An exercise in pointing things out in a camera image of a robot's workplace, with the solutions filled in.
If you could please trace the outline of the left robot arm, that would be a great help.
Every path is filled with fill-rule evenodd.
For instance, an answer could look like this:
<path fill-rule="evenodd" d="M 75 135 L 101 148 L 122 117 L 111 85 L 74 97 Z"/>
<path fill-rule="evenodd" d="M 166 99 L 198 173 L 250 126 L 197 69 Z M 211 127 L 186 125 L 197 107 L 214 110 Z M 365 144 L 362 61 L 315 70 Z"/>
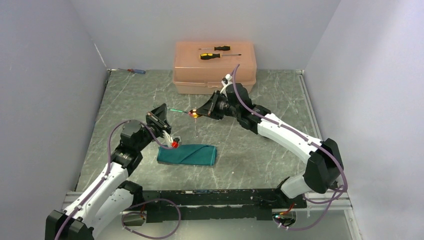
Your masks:
<path fill-rule="evenodd" d="M 171 133 L 167 105 L 146 114 L 146 122 L 125 120 L 115 150 L 107 147 L 107 164 L 90 186 L 63 210 L 46 218 L 46 240 L 94 240 L 119 213 L 139 209 L 144 203 L 143 188 L 128 180 L 140 164 L 142 150 L 152 141 Z"/>

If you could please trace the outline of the teal cloth napkin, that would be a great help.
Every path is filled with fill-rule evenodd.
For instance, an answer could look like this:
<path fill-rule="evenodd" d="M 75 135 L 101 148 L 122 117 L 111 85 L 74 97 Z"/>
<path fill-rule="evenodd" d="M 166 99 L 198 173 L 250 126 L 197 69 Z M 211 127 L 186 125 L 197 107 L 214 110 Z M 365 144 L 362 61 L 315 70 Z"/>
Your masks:
<path fill-rule="evenodd" d="M 171 165 L 213 166 L 217 148 L 207 144 L 185 144 L 173 149 L 159 148 L 157 162 Z"/>

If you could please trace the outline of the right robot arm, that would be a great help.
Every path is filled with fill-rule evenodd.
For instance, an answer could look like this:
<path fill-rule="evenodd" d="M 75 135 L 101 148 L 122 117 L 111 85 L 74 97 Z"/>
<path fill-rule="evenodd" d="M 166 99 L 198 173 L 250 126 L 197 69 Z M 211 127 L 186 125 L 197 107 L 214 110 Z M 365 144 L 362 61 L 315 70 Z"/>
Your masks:
<path fill-rule="evenodd" d="M 216 90 L 205 104 L 190 110 L 189 114 L 214 120 L 234 117 L 244 129 L 276 142 L 306 165 L 303 172 L 278 185 L 275 200 L 282 208 L 289 207 L 295 197 L 305 193 L 326 193 L 344 169 L 334 140 L 321 140 L 288 125 L 266 107 L 252 103 L 240 83 L 230 84 L 224 92 Z"/>

